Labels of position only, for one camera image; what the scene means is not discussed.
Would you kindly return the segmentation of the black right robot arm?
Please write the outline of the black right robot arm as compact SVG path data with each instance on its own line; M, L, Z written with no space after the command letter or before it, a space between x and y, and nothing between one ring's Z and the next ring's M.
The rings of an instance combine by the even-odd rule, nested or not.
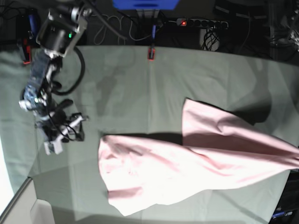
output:
M72 106L73 101L64 99L57 103L53 95L66 96L72 93L84 77L85 61L76 44L87 28L91 12L84 3L51 8L36 37L41 50L31 64L30 76L21 92L19 106L36 117L36 128L43 134L47 155L62 153L63 143L84 141L85 138L82 122L88 117L80 112L66 115L65 109ZM71 50L79 58L80 74L73 86L61 91L62 86L54 77L61 71L63 58Z

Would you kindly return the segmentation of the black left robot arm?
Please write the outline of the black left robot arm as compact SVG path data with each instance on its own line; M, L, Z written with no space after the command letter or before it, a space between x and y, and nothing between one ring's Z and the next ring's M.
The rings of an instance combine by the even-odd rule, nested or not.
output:
M299 50L299 14L296 14L291 19L291 24L289 27L289 39L294 45L296 50Z

